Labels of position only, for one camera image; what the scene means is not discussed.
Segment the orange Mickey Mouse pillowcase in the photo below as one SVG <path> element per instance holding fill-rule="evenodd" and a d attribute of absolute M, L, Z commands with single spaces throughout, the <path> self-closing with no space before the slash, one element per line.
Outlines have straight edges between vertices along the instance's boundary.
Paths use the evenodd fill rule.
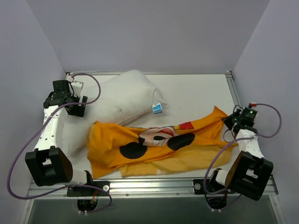
<path fill-rule="evenodd" d="M 198 120 L 164 127 L 124 127 L 95 122 L 88 136 L 88 160 L 94 178 L 119 171 L 122 177 L 170 175 L 222 166 L 232 147 L 221 140 L 223 119 L 218 107 Z"/>

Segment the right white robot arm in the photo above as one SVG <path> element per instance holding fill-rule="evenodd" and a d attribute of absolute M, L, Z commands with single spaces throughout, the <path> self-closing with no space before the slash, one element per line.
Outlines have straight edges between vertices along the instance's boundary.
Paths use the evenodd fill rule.
<path fill-rule="evenodd" d="M 223 189 L 259 200 L 273 171 L 258 144 L 258 132 L 253 127 L 257 110 L 243 107 L 223 119 L 238 144 L 239 154 L 229 171 L 217 168 L 207 181 L 207 190 L 221 193 Z"/>

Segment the white pillow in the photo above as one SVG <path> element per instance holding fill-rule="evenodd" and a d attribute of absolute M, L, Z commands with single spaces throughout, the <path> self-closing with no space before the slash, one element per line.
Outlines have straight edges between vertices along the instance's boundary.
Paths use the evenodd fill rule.
<path fill-rule="evenodd" d="M 118 75 L 100 85 L 84 85 L 81 92 L 88 101 L 84 116 L 67 116 L 61 149 L 66 156 L 86 144 L 90 126 L 95 122 L 124 126 L 141 115 L 152 112 L 152 106 L 165 105 L 162 92 L 138 70 Z"/>

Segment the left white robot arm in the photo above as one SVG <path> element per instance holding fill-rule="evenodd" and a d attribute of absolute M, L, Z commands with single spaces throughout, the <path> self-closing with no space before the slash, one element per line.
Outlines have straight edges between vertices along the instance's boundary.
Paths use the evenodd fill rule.
<path fill-rule="evenodd" d="M 76 170 L 62 151 L 62 134 L 67 116 L 83 117 L 87 97 L 81 96 L 83 83 L 79 81 L 53 81 L 53 92 L 43 103 L 44 129 L 32 152 L 25 155 L 25 162 L 37 186 L 78 184 L 78 191 L 88 196 L 94 183 L 88 171 Z"/>

